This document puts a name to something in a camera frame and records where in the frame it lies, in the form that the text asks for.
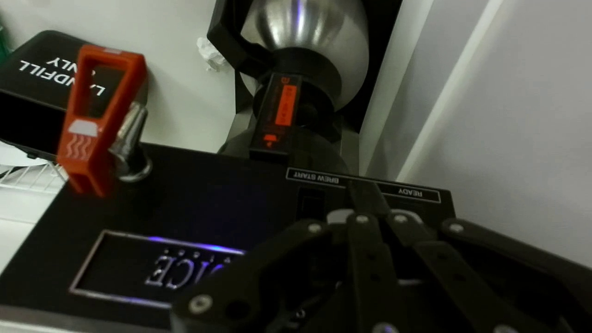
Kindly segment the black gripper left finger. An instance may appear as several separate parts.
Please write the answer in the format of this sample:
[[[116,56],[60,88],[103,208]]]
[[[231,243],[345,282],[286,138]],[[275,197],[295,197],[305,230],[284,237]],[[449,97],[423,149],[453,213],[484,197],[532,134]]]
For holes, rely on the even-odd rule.
[[[173,302],[173,333],[395,333],[382,213],[297,221]]]

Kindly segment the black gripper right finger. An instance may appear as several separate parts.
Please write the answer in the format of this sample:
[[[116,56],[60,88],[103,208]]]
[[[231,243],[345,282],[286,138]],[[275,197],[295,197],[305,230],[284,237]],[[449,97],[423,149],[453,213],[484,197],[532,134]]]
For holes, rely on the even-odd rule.
[[[592,333],[592,273],[460,219],[393,210],[388,232],[473,333]]]

